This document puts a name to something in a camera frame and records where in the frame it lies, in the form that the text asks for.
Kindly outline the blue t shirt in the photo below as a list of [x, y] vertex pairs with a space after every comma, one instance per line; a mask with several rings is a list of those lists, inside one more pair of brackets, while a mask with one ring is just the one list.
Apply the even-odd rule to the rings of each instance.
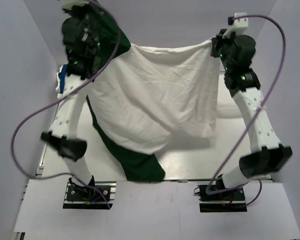
[[58, 80], [58, 92], [60, 94], [63, 94], [64, 89], [65, 89], [65, 78], [67, 75], [67, 64], [64, 64], [60, 69], [57, 74], [57, 80]]

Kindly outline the white green raglan t shirt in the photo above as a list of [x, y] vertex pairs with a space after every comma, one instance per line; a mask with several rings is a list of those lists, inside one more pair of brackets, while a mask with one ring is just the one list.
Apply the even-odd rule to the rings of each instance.
[[220, 61], [210, 39], [165, 48], [131, 43], [113, 18], [96, 20], [103, 72], [86, 98], [93, 127], [133, 182], [166, 175], [156, 153], [215, 137]]

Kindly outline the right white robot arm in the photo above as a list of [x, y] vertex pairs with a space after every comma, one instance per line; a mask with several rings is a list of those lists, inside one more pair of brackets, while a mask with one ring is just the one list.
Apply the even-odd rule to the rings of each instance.
[[226, 29], [212, 38], [211, 56], [220, 58], [225, 69], [224, 84], [245, 123], [251, 153], [239, 159], [238, 166], [217, 177], [216, 195], [226, 200], [234, 189], [257, 177], [279, 172], [293, 155], [277, 137], [262, 102], [260, 81], [250, 67], [256, 52], [255, 40]]

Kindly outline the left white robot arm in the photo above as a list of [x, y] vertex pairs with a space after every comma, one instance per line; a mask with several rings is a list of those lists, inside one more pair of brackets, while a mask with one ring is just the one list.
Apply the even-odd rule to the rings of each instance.
[[87, 142], [77, 137], [79, 118], [90, 91], [82, 86], [100, 67], [100, 39], [98, 36], [97, 14], [85, 1], [65, 4], [62, 9], [70, 15], [61, 27], [63, 44], [68, 63], [59, 75], [60, 99], [62, 102], [56, 117], [41, 139], [47, 143], [65, 162], [73, 174], [71, 183], [79, 186], [78, 193], [89, 200], [95, 196], [96, 187], [88, 170], [84, 155]]

